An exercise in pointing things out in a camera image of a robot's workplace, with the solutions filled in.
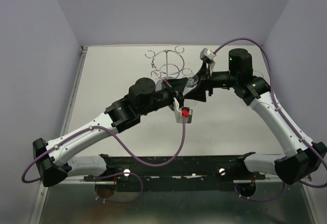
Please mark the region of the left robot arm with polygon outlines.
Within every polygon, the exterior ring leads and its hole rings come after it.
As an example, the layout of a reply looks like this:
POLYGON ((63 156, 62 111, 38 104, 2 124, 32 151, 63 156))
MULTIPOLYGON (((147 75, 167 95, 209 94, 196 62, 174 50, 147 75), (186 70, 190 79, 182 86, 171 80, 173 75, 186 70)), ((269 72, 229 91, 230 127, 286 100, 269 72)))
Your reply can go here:
POLYGON ((52 187, 71 176, 89 175, 109 180, 114 173, 109 156, 78 156, 82 150, 130 129, 141 117, 169 107, 178 123, 189 121, 190 110, 183 107, 187 78, 165 79, 157 90, 150 78, 140 78, 129 87, 128 94, 113 102, 89 123, 56 139, 33 142, 33 157, 45 187, 52 187))

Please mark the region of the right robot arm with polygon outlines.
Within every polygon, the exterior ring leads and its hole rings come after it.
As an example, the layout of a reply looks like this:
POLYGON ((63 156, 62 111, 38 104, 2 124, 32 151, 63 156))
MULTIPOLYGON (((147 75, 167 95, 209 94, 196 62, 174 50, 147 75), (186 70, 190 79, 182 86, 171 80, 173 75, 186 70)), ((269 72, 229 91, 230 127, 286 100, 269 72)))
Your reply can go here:
POLYGON ((268 82, 253 74, 252 56, 246 49, 232 49, 228 57, 228 71, 215 72, 216 54, 204 48, 200 53, 203 64, 196 74, 198 81, 184 95, 185 99, 206 102, 215 88, 233 88, 263 119, 284 152, 277 155, 248 153, 243 162, 236 164, 236 175, 246 179, 254 172, 262 172, 277 175, 288 185, 301 182, 320 166, 326 155, 325 144, 312 141, 283 111, 268 82))

